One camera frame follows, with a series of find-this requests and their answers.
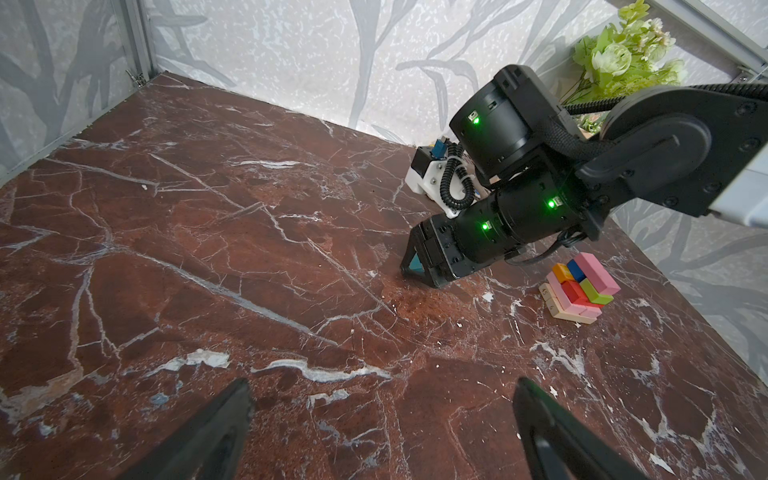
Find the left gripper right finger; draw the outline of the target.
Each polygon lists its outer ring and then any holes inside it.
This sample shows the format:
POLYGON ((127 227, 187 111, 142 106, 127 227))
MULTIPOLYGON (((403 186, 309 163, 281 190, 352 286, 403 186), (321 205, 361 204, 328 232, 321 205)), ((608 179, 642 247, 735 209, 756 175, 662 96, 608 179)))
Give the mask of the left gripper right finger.
POLYGON ((644 479, 533 380, 517 380, 513 409, 533 479, 644 479))

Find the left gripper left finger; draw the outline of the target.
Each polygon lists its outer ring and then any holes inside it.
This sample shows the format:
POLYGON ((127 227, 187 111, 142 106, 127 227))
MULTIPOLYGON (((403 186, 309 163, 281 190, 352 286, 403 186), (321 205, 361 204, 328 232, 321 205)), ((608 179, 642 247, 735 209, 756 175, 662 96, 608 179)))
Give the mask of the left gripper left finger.
POLYGON ((248 381, 236 379, 119 477, 233 479, 253 410, 248 381))

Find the teal block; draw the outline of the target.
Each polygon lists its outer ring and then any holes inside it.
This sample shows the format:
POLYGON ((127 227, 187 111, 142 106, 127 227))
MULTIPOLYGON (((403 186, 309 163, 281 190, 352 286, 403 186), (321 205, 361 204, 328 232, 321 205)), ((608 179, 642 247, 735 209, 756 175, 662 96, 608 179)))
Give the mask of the teal block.
POLYGON ((413 257, 411 258, 410 263, 408 265, 408 269, 410 271, 414 271, 414 272, 417 272, 417 273, 423 273, 424 272, 424 267, 423 267, 423 264, 420 261, 420 258, 419 258, 418 254, 414 254, 413 255, 413 257))

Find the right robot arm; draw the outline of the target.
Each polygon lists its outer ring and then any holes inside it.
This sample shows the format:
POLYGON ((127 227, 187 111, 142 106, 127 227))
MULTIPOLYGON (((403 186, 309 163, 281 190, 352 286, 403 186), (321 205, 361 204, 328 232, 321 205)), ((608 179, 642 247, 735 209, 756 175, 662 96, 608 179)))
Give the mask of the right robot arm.
POLYGON ((406 176, 439 213, 409 234, 400 269, 432 287, 495 262, 528 263, 596 240, 636 198, 700 217, 767 225, 767 87, 654 86, 563 106, 524 65, 502 68, 421 146, 406 176))

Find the natural wood block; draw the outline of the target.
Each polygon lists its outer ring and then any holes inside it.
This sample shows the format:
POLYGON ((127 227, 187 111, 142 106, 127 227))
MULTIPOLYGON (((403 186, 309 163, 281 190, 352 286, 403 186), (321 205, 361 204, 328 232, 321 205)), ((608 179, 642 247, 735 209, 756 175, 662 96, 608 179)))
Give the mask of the natural wood block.
POLYGON ((600 311, 578 311, 580 305, 573 304, 559 284, 553 286, 549 282, 543 282, 539 286, 539 292, 551 316, 556 319, 589 325, 601 315, 600 311))

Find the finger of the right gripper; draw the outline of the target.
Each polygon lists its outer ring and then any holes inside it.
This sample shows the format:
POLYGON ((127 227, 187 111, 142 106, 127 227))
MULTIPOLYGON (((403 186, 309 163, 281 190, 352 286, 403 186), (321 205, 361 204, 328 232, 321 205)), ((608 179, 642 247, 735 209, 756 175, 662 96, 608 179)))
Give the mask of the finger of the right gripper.
POLYGON ((429 224, 411 230, 400 270, 404 277, 431 288, 442 288, 453 281, 439 238, 429 224))

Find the yellow cylinder block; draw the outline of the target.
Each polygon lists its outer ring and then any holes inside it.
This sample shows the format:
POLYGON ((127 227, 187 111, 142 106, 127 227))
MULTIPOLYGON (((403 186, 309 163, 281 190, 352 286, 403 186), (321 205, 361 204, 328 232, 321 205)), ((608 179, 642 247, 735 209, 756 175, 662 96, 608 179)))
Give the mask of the yellow cylinder block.
POLYGON ((563 263, 555 264, 552 268, 552 272, 554 273, 555 278, 560 284, 575 280, 571 270, 566 264, 563 264, 563 263))

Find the blue cube block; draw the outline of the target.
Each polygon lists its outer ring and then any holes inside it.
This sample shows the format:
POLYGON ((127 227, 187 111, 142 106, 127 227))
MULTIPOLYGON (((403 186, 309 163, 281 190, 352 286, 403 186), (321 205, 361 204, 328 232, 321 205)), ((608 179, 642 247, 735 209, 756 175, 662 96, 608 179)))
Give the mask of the blue cube block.
POLYGON ((568 267, 571 276, 576 282, 581 282, 586 278, 586 275, 575 259, 570 260, 566 266, 568 267))

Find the pink block front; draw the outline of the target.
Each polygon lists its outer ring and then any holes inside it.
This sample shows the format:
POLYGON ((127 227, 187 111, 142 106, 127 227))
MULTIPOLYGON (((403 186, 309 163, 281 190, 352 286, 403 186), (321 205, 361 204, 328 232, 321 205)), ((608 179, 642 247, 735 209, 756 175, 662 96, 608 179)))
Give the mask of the pink block front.
POLYGON ((547 288, 549 300, 546 303, 550 313, 556 319, 591 324, 602 314, 597 307, 572 302, 552 271, 547 274, 547 288))

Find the small green cube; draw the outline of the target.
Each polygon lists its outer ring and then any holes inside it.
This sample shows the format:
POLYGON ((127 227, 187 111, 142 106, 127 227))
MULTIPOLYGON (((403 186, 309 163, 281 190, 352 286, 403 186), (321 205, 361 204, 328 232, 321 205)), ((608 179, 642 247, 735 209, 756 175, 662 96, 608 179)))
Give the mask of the small green cube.
POLYGON ((592 304, 604 306, 614 300, 612 295, 599 293, 596 287, 587 278, 580 282, 580 287, 583 290, 587 300, 592 304))

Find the pink block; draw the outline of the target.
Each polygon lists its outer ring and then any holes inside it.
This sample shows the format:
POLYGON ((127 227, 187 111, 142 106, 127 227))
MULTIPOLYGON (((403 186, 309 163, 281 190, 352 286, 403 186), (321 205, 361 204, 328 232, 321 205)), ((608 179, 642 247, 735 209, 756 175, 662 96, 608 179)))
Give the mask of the pink block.
POLYGON ((621 290, 621 287, 595 255, 579 253, 574 257, 574 260, 599 294, 614 295, 621 290))
POLYGON ((597 307, 572 302, 552 271, 547 274, 547 288, 549 300, 546 303, 550 313, 556 319, 591 324, 602 314, 597 307))

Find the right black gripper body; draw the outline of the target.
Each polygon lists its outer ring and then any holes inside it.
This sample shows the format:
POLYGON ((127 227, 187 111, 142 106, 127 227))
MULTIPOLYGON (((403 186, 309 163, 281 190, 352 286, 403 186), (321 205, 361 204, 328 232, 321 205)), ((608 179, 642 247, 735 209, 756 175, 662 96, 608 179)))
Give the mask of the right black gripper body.
POLYGON ((599 238, 600 205, 574 183, 547 170, 528 170, 457 217, 422 222, 422 280, 453 282, 501 260, 538 263, 561 248, 599 238))

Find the red block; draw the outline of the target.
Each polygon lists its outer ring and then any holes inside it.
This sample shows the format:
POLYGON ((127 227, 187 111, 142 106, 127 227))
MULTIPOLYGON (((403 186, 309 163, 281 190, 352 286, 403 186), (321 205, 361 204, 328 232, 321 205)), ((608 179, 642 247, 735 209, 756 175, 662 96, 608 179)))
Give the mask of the red block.
POLYGON ((574 281, 565 282, 563 284, 560 284, 560 286, 561 286, 562 290, 564 291, 564 293, 566 294, 568 300, 572 304, 577 304, 577 305, 587 306, 587 307, 595 307, 595 308, 598 308, 598 309, 602 309, 603 308, 603 306, 601 306, 601 305, 595 305, 595 304, 590 303, 587 300, 583 290, 581 289, 580 284, 578 282, 576 282, 575 280, 574 281))

